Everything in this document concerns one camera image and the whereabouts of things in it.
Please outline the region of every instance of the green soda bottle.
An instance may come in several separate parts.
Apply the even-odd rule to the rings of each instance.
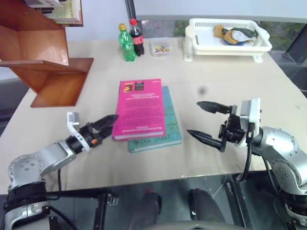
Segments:
[[[119,43],[121,44],[121,48],[123,50],[124,59],[126,61],[134,61],[135,52],[132,37],[129,33],[127,33],[127,28],[124,23],[119,24]]]

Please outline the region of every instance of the white tray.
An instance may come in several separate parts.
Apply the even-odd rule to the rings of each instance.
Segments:
[[[218,24],[222,24],[226,29],[238,27],[256,30],[259,35],[254,43],[246,42],[243,46],[226,45],[222,38],[214,36],[214,27]],[[255,62],[261,63],[263,53],[272,49],[269,38],[268,32],[254,21],[192,18],[189,26],[186,27],[184,60],[192,61],[195,53],[196,55],[252,56]]]

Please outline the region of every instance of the beige table surface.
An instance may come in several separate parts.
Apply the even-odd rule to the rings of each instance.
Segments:
[[[186,129],[217,138],[226,115],[201,110],[197,101],[239,105],[252,97],[261,98],[261,126],[282,127],[307,150],[307,99],[291,83],[273,59],[265,54],[262,64],[251,57],[198,56],[185,62],[182,40],[171,39],[172,54],[154,58],[145,53],[135,62],[125,62],[117,41],[68,42],[70,57],[94,57],[94,63],[75,107],[30,108],[35,97],[25,95],[0,138],[0,193],[7,193],[9,163],[69,136],[66,112],[80,113],[81,124],[114,114],[121,80],[161,78],[168,85],[183,136],[182,144],[131,154],[126,141],[107,138],[103,145],[82,153],[62,169],[64,190],[133,184],[243,171],[246,149],[228,143],[224,153],[205,146]],[[260,157],[253,156],[251,170],[263,170]],[[47,189],[57,190],[56,174],[46,176]]]

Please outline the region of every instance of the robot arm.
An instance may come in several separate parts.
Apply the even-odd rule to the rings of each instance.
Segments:
[[[89,151],[100,145],[104,138],[111,135],[117,117],[109,115],[94,123],[87,123],[79,129],[78,114],[69,112],[67,126],[71,132],[70,137],[13,160],[8,168],[12,183],[9,186],[5,205],[6,230],[49,214],[43,176],[61,169],[74,160],[80,152]]]
[[[227,141],[237,146],[250,144],[250,155],[262,156],[270,163],[280,188],[285,192],[288,214],[299,220],[301,225],[307,226],[307,154],[299,148],[294,136],[282,129],[260,128],[260,99],[243,101],[240,116],[236,115],[236,105],[226,106],[212,102],[197,104],[207,112],[220,112],[230,116],[221,125],[221,140],[199,131],[187,131],[200,142],[222,152]],[[249,163],[248,155],[246,172]]]

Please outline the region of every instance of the plastic bottle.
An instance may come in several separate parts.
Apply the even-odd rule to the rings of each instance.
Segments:
[[[130,34],[133,39],[134,51],[137,56],[141,56],[142,54],[144,54],[143,35],[140,28],[137,26],[137,23],[138,21],[136,19],[130,19]]]
[[[135,52],[133,47],[133,41],[131,35],[127,32],[126,25],[124,23],[119,24],[119,43],[121,44],[121,49],[123,50],[124,59],[126,61],[134,61]]]

